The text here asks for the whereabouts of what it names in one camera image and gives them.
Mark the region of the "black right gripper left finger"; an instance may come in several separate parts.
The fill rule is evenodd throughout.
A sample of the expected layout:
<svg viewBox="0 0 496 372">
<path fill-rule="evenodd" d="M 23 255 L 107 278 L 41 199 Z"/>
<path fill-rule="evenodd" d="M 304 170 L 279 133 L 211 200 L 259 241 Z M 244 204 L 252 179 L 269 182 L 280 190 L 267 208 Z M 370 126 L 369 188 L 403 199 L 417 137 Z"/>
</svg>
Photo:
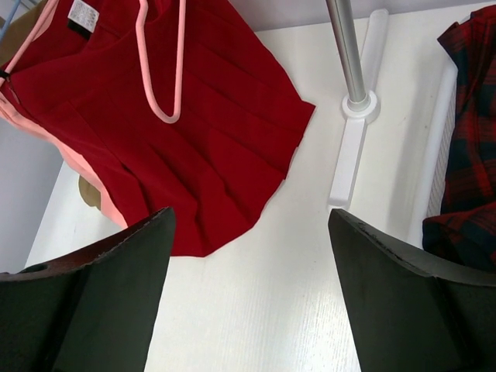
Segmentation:
<svg viewBox="0 0 496 372">
<path fill-rule="evenodd" d="M 174 241 L 164 208 L 72 253 L 1 275 L 3 371 L 141 371 Z"/>
</svg>

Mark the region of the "red skirt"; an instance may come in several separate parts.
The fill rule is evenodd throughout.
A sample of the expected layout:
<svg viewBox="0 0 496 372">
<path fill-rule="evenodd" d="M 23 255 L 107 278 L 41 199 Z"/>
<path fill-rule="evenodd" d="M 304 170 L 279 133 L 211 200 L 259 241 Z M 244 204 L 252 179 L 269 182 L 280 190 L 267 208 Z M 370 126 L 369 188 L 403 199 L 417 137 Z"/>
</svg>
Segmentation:
<svg viewBox="0 0 496 372">
<path fill-rule="evenodd" d="M 1 84 L 15 109 L 82 155 L 128 226 L 170 207 L 172 253 L 205 257 L 251 229 L 315 110 L 227 1 L 186 1 L 181 117 L 144 94 L 140 1 L 58 1 Z"/>
</svg>

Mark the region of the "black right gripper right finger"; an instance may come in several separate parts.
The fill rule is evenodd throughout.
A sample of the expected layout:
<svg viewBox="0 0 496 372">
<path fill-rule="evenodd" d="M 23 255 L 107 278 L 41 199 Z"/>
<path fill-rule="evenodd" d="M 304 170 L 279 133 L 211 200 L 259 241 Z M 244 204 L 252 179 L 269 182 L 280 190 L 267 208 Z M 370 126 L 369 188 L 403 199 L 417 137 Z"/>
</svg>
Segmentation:
<svg viewBox="0 0 496 372">
<path fill-rule="evenodd" d="M 363 371 L 493 371 L 495 276 L 335 208 L 329 236 Z"/>
</svg>

